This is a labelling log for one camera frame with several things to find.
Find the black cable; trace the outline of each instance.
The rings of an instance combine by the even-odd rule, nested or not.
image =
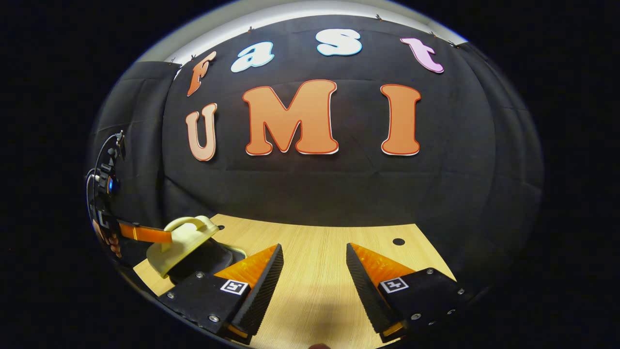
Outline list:
[[[88,182],[91,180],[91,172],[93,171],[95,171],[95,169],[91,168],[86,173],[86,209],[88,209],[88,218],[91,220],[91,224],[92,224],[92,212],[91,212],[91,206],[89,204],[90,201],[88,200]]]

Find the wooden table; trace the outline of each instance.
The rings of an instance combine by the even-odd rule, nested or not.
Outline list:
[[[284,267],[278,286],[251,347],[308,349],[325,343],[333,349],[385,345],[374,332],[349,274],[345,247],[356,243],[394,261],[421,270],[433,267],[454,278],[433,245],[415,224],[389,227],[312,227],[215,215],[225,229],[213,236],[248,256],[276,243]],[[401,238],[404,245],[392,241]],[[174,285],[162,279],[147,260],[134,267],[157,295]]]

